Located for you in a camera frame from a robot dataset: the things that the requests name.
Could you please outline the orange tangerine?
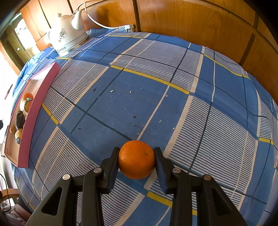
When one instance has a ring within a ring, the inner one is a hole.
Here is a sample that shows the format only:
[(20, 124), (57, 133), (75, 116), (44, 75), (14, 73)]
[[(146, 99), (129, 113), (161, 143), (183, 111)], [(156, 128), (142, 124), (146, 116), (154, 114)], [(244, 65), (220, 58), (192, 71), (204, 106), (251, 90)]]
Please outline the orange tangerine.
[(22, 97), (23, 102), (33, 101), (33, 100), (34, 100), (34, 96), (30, 92), (25, 93)]
[(138, 140), (126, 142), (118, 155), (119, 169), (129, 179), (143, 179), (155, 167), (155, 153), (146, 143)]

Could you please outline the dark wrinkled fruit piece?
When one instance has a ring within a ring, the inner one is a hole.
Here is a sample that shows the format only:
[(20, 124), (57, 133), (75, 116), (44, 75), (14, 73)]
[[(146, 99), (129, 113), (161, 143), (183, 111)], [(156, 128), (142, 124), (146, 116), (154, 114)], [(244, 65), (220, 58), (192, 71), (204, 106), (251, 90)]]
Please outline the dark wrinkled fruit piece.
[(16, 125), (16, 128), (17, 129), (21, 129), (24, 127), (24, 124), (25, 124), (25, 116), (24, 116), (24, 113), (19, 110), (16, 114), (16, 117), (15, 117), (15, 125)]

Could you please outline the cream cut fruit chunk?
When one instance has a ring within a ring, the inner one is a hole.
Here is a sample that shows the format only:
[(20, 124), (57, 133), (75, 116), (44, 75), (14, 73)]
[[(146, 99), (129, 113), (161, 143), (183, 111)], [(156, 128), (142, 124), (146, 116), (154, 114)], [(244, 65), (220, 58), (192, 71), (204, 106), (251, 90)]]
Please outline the cream cut fruit chunk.
[(22, 133), (23, 133), (23, 129), (22, 129), (22, 128), (19, 128), (19, 129), (15, 132), (15, 141), (16, 141), (17, 144), (20, 144), (20, 142), (21, 142)]

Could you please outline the small tan round fruit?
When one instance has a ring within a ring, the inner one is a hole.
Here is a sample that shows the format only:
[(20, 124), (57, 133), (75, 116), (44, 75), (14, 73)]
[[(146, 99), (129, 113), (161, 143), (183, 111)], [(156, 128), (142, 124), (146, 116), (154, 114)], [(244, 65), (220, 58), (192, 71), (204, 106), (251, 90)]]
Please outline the small tan round fruit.
[(11, 134), (15, 134), (16, 131), (17, 131), (17, 129), (16, 129), (16, 127), (15, 127), (14, 125), (12, 125), (12, 126), (10, 127), (10, 129), (9, 129), (9, 132), (10, 132)]

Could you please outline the dark-skinned cut fruit chunk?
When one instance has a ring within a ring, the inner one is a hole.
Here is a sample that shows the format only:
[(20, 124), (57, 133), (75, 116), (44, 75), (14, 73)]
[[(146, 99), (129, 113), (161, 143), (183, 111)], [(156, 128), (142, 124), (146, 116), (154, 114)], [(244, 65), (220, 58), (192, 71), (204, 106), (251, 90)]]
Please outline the dark-skinned cut fruit chunk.
[(19, 109), (22, 112), (29, 112), (32, 102), (33, 102), (32, 98), (26, 98), (26, 99), (22, 98), (21, 101), (20, 101)]

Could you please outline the pink-rimmed white tray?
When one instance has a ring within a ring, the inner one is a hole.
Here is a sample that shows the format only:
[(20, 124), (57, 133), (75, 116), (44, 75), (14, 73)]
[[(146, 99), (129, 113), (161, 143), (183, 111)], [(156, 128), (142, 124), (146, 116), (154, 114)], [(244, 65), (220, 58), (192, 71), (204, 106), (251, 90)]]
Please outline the pink-rimmed white tray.
[(21, 109), (20, 106), (23, 104), (21, 100), (23, 99), (25, 93), (30, 92), (34, 97), (34, 101), (29, 112), (23, 111), (25, 124), (23, 125), (22, 132), (19, 133), (21, 137), (18, 137), (10, 132), (8, 132), (6, 136), (4, 149), (5, 156), (17, 167), (28, 168), (29, 166), (29, 153), (37, 116), (46, 93), (59, 70), (60, 66), (56, 62), (40, 70), (28, 80), (19, 98), (15, 102), (15, 107), (12, 111), (8, 128), (15, 127), (16, 114)]

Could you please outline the blue plaid tablecloth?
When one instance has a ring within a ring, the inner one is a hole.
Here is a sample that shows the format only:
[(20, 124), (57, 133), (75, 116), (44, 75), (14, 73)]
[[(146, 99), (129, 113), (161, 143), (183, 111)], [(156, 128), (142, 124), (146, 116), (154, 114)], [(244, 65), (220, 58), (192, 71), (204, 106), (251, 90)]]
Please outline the blue plaid tablecloth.
[(221, 53), (154, 33), (93, 29), (68, 56), (47, 48), (15, 85), (56, 62), (40, 107), (27, 169), (14, 168), (33, 211), (66, 173), (85, 174), (114, 147), (160, 147), (190, 175), (211, 175), (248, 225), (277, 204), (277, 104), (251, 74)]

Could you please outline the wooden door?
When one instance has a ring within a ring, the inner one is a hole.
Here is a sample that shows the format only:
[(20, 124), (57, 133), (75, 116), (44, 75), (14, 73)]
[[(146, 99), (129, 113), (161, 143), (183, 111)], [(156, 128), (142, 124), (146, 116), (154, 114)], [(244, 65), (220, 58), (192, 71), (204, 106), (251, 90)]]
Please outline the wooden door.
[(1, 36), (1, 42), (8, 56), (20, 71), (27, 61), (40, 53), (21, 12), (12, 18)]

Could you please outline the white ceramic electric kettle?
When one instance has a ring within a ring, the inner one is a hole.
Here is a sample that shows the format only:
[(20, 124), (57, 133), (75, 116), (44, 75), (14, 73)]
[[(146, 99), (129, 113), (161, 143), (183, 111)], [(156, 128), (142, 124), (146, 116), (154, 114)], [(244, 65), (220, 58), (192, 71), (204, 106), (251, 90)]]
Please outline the white ceramic electric kettle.
[(66, 55), (87, 37), (81, 11), (77, 11), (74, 16), (57, 13), (54, 25), (48, 32), (50, 44), (60, 56)]

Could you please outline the wooden wall cabinet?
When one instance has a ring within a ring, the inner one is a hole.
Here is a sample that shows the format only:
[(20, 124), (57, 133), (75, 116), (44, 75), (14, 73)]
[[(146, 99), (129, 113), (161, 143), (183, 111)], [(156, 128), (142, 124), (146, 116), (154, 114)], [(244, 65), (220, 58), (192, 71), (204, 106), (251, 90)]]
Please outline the wooden wall cabinet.
[(176, 36), (228, 56), (277, 99), (277, 36), (244, 1), (29, 1), (21, 9), (38, 48), (57, 13), (80, 9), (86, 30), (134, 25), (136, 31)]

